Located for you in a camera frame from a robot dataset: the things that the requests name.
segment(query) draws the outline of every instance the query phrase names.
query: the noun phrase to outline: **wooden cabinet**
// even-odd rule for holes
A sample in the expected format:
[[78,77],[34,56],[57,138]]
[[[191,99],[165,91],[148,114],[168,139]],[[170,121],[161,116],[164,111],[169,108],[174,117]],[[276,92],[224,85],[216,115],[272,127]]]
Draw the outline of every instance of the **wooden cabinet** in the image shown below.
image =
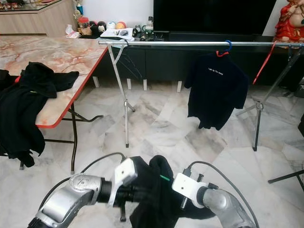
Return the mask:
[[76,30],[71,0],[58,0],[41,9],[0,12],[0,34],[46,34],[63,37],[67,24]]

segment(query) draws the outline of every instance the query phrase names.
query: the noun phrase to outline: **printed text on t-shirt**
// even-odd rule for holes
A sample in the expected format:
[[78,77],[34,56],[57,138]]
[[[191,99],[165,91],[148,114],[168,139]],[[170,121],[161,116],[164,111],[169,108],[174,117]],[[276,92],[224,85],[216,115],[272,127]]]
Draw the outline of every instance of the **printed text on t-shirt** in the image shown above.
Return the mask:
[[215,72],[215,73],[218,73],[219,75],[223,75],[223,73],[221,73],[221,72],[219,72],[219,71],[217,71],[217,70],[211,69],[211,68],[209,68],[209,67],[208,67],[208,70],[209,70],[209,71],[212,71],[212,72]]

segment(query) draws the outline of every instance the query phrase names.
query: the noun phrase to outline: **folding table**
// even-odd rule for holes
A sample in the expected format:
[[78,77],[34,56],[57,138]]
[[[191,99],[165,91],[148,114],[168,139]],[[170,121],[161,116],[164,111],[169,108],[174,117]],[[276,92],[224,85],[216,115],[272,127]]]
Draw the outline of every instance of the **folding table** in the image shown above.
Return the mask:
[[[46,37],[0,37],[0,69],[6,69],[10,75],[20,75],[29,62],[41,62],[57,73],[79,71],[79,77],[73,87],[58,92],[57,98],[48,99],[36,118],[39,128],[55,128],[61,120],[72,122],[74,140],[45,139],[46,142],[74,144],[71,161],[71,174],[74,174],[77,149],[76,121],[92,122],[97,115],[88,120],[78,114],[74,101],[81,93],[92,72],[107,51],[106,46],[98,45],[94,39],[46,38]],[[96,87],[98,79],[94,78]],[[63,118],[70,112],[72,118]]]

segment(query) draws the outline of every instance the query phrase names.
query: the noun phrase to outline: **hanging black t-shirt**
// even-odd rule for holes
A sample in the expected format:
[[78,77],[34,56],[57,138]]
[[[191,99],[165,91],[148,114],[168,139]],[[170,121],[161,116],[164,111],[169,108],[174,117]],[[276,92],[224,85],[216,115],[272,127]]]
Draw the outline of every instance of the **hanging black t-shirt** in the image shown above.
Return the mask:
[[242,109],[248,91],[248,76],[229,55],[216,53],[200,56],[187,77],[185,87],[191,92],[188,117],[200,120],[199,128],[220,130],[234,108]]

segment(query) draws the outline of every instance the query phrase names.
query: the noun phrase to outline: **marble floor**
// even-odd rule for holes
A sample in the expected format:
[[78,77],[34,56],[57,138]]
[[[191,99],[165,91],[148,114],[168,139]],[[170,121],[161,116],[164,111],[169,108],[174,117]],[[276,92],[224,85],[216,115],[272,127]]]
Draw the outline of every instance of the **marble floor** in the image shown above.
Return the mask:
[[[255,111],[235,116],[235,110],[220,130],[198,129],[198,119],[187,118],[190,90],[176,92],[177,82],[148,82],[148,91],[133,82],[126,95],[135,113],[129,113],[130,148],[124,142],[124,108],[117,82],[100,79],[101,87],[89,82],[75,102],[75,109],[87,118],[103,114],[93,123],[77,123],[78,149],[76,172],[98,157],[111,152],[126,156],[142,156],[147,162],[155,155],[165,156],[174,174],[194,160],[211,162],[241,190],[261,228],[303,228],[304,192],[296,178],[274,184],[267,180],[304,166],[304,138],[297,129],[304,112],[304,99],[277,89],[269,98],[262,114],[259,147],[251,148],[252,122]],[[245,107],[261,98],[268,87],[255,86],[248,92]],[[55,129],[42,130],[47,138],[73,138],[71,122],[62,121]],[[17,160],[0,157],[0,227],[24,228],[37,212],[45,194],[70,173],[73,145],[46,143],[35,166],[19,171]],[[110,157],[87,171],[109,179],[119,164],[118,157]],[[204,174],[205,182],[212,182],[236,192],[213,170],[196,165],[193,178]],[[136,207],[127,203],[127,217]],[[130,222],[119,222],[119,209],[107,209],[98,204],[84,207],[74,219],[71,228],[130,228]],[[206,220],[179,219],[177,228],[220,228],[215,217]]]

